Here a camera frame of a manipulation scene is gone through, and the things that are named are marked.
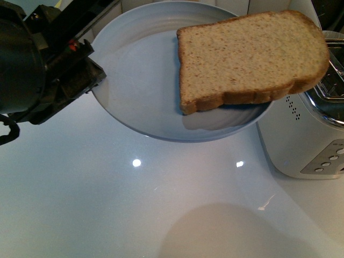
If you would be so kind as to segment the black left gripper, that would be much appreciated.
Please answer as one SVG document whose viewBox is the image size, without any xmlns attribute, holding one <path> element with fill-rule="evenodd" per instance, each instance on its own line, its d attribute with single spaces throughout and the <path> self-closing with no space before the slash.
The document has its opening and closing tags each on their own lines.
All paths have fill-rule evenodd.
<svg viewBox="0 0 344 258">
<path fill-rule="evenodd" d="M 105 71 L 89 55 L 89 41 L 70 41 L 48 67 L 48 100 L 33 110 L 32 124 L 42 124 L 105 79 Z"/>
</svg>

